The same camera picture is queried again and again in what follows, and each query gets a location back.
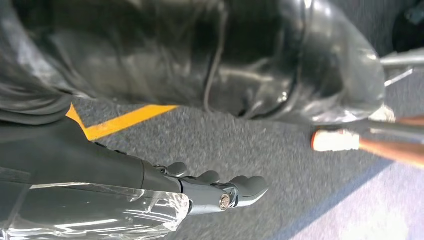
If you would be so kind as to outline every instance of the yellow tape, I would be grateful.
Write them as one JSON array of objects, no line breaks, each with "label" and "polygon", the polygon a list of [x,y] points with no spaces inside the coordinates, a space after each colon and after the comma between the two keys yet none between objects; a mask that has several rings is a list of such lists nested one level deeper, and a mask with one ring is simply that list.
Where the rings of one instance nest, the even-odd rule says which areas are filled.
[{"label": "yellow tape", "polygon": [[138,123],[169,112],[175,108],[177,108],[177,106],[147,105],[135,111],[90,127],[84,126],[73,105],[71,105],[67,116],[79,123],[87,136],[87,139],[91,141],[117,133]]}]

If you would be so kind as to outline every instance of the black garment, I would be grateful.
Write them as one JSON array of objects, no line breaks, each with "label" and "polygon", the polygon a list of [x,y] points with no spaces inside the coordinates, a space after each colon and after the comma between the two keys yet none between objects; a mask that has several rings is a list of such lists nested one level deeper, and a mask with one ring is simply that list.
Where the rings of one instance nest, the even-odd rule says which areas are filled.
[{"label": "black garment", "polygon": [[365,38],[324,0],[2,0],[0,120],[45,124],[67,94],[338,124],[383,103]]}]

